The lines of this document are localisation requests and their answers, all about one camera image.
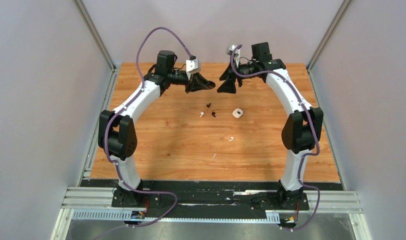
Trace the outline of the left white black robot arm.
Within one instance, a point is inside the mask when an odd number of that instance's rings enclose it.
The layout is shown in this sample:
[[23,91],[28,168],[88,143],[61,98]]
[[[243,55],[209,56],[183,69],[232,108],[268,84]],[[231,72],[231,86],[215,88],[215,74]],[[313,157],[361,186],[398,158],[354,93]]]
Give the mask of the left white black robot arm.
[[186,93],[211,90],[216,86],[201,75],[200,63],[195,56],[186,61],[185,70],[175,66],[177,59],[173,51],[159,51],[156,63],[127,100],[113,110],[103,110],[99,115],[98,146],[115,167],[117,192],[133,207],[140,206],[144,195],[150,194],[143,190],[134,160],[138,146],[135,124],[139,117],[171,85],[184,86]]

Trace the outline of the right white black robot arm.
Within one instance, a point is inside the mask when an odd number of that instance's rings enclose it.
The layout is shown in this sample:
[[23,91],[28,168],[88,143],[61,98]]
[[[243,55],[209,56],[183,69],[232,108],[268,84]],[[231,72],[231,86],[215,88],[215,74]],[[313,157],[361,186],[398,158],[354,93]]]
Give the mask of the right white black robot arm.
[[281,132],[287,155],[280,188],[274,198],[281,208],[289,209],[304,198],[303,175],[308,157],[320,154],[324,113],[320,107],[313,107],[298,91],[282,60],[273,59],[267,42],[251,46],[252,57],[246,64],[240,62],[241,47],[240,44],[228,46],[229,64],[219,78],[222,84],[217,92],[235,94],[244,79],[257,77],[278,97],[287,114]]

